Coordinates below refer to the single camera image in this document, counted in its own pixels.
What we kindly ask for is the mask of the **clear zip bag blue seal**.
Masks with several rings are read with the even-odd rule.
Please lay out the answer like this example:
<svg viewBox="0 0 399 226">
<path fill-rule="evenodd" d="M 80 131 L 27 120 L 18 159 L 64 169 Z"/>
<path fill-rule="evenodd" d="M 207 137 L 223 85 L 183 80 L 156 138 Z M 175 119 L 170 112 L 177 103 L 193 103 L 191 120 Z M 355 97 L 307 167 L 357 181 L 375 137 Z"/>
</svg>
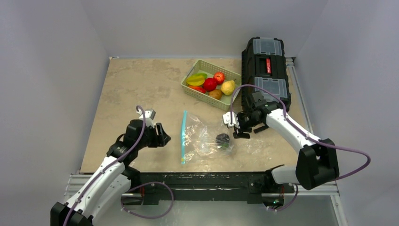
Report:
<svg viewBox="0 0 399 226">
<path fill-rule="evenodd" d="M 230 148 L 217 149 L 215 138 L 221 133 L 229 135 Z M 181 144 L 181 164 L 222 158 L 236 153 L 232 133 L 222 122 L 210 123 L 188 111 L 183 113 L 179 140 Z"/>
</svg>

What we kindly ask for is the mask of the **brown fake potato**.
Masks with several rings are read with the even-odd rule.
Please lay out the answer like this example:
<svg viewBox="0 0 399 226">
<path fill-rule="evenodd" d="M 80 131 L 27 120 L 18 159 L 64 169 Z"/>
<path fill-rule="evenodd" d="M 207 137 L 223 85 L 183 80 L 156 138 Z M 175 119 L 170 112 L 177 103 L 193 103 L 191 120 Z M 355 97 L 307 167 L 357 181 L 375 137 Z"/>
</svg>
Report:
<svg viewBox="0 0 399 226">
<path fill-rule="evenodd" d="M 212 97 L 214 99 L 220 100 L 223 96 L 223 93 L 219 89 L 214 89 L 208 93 L 208 96 Z"/>
</svg>

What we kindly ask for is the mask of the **red orange fake tomato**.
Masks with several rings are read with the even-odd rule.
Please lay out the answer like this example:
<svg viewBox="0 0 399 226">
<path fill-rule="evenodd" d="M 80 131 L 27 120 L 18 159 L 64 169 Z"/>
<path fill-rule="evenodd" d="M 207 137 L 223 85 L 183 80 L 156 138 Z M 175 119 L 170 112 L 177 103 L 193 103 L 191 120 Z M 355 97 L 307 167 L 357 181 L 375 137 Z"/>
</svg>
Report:
<svg viewBox="0 0 399 226">
<path fill-rule="evenodd" d="M 196 90 L 196 91 L 198 91 L 198 92 L 200 92 L 200 93 L 206 94 L 206 90 L 203 89 L 203 88 L 200 87 L 200 86 L 191 86 L 191 85 L 189 85 L 188 87 L 191 88 L 191 89 L 193 89 L 193 90 Z"/>
</svg>

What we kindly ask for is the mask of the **green yellow fake mango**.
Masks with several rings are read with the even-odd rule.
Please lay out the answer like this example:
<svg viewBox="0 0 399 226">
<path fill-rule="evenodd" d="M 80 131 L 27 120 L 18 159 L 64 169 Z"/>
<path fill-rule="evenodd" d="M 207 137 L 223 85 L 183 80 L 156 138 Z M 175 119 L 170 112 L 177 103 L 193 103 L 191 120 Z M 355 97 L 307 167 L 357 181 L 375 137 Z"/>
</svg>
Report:
<svg viewBox="0 0 399 226">
<path fill-rule="evenodd" d="M 187 85 L 191 86 L 202 86 L 204 83 L 205 79 L 201 75 L 192 75 L 189 78 L 186 79 Z"/>
</svg>

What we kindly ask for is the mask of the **yellow fake lemon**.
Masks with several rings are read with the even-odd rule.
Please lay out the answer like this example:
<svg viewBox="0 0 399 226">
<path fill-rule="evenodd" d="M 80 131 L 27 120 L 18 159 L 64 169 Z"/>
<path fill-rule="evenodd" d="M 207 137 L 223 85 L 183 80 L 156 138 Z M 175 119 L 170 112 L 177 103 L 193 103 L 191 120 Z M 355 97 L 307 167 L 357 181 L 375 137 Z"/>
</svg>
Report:
<svg viewBox="0 0 399 226">
<path fill-rule="evenodd" d="M 220 90 L 226 96 L 232 95 L 235 90 L 235 80 L 225 81 Z"/>
</svg>

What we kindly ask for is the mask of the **red fake apple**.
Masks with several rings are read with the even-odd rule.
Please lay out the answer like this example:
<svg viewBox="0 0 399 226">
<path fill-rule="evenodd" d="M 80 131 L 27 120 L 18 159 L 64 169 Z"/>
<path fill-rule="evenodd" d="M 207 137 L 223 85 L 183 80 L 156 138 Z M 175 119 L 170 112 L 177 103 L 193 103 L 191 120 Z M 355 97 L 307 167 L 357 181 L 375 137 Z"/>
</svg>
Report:
<svg viewBox="0 0 399 226">
<path fill-rule="evenodd" d="M 203 89 L 206 90 L 206 92 L 210 92 L 217 87 L 217 82 L 213 78 L 207 78 L 204 83 L 203 83 Z"/>
</svg>

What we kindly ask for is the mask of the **dark purple fake fruit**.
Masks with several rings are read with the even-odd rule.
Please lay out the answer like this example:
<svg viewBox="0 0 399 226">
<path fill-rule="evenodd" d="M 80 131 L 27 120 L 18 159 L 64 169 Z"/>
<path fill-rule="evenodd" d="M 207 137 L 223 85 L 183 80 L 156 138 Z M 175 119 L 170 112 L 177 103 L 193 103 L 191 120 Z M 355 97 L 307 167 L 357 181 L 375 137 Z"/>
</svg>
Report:
<svg viewBox="0 0 399 226">
<path fill-rule="evenodd" d="M 215 143 L 216 143 L 217 149 L 228 149 L 231 146 L 230 137 L 226 133 L 221 133 L 221 134 L 217 135 L 215 138 Z"/>
</svg>

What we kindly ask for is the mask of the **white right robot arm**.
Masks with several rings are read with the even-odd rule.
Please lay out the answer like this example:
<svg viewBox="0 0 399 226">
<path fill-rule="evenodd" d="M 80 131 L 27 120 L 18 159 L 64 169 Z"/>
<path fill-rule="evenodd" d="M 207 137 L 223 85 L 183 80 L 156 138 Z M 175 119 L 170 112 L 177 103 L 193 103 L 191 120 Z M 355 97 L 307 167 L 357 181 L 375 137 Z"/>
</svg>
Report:
<svg viewBox="0 0 399 226">
<path fill-rule="evenodd" d="M 297 184 L 311 190 L 340 176 L 335 144 L 331 139 L 320 139 L 305 130 L 287 113 L 278 99 L 268 102 L 260 91 L 247 97 L 247 109 L 240 113 L 230 111 L 223 117 L 235 138 L 250 138 L 250 133 L 273 129 L 296 151 L 295 166 L 277 166 L 266 171 L 265 188 L 277 191 L 282 184 Z"/>
</svg>

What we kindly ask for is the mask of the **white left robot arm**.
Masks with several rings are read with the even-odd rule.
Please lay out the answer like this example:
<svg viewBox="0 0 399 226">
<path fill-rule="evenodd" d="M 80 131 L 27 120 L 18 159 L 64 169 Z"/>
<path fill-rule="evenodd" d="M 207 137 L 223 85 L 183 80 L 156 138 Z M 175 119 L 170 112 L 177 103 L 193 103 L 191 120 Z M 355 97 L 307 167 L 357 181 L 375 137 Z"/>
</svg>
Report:
<svg viewBox="0 0 399 226">
<path fill-rule="evenodd" d="M 139 150 L 163 147 L 171 137 L 161 123 L 149 124 L 142 119 L 132 120 L 96 172 L 82 188 L 65 203 L 57 202 L 50 211 L 52 226 L 93 226 L 110 206 L 126 192 L 142 190 L 140 172 L 130 163 Z"/>
</svg>

